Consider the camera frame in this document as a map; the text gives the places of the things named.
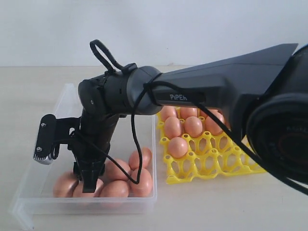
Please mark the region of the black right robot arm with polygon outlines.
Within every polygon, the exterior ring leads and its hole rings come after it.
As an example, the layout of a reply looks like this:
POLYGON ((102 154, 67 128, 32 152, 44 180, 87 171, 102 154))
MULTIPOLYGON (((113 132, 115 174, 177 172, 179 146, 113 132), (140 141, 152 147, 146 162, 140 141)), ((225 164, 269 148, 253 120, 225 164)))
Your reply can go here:
POLYGON ((153 115, 163 106, 195 106, 273 177, 308 192, 308 48, 280 44, 245 55, 161 73, 120 65, 99 40, 90 42, 106 67, 78 86, 83 106, 72 136, 85 147, 75 158, 83 191, 101 175, 118 119, 153 115))

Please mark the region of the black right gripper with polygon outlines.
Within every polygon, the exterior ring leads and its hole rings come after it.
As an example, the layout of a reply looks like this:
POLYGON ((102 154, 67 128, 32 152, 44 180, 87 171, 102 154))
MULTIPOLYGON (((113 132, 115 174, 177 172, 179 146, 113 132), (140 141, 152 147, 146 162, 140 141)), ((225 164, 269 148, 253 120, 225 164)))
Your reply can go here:
POLYGON ((80 117, 79 128, 75 129, 77 141, 69 147, 76 162, 73 173, 83 182, 83 193, 94 193, 97 180, 105 171, 105 161, 110 150, 110 141, 119 120, 119 115, 95 118, 80 117))

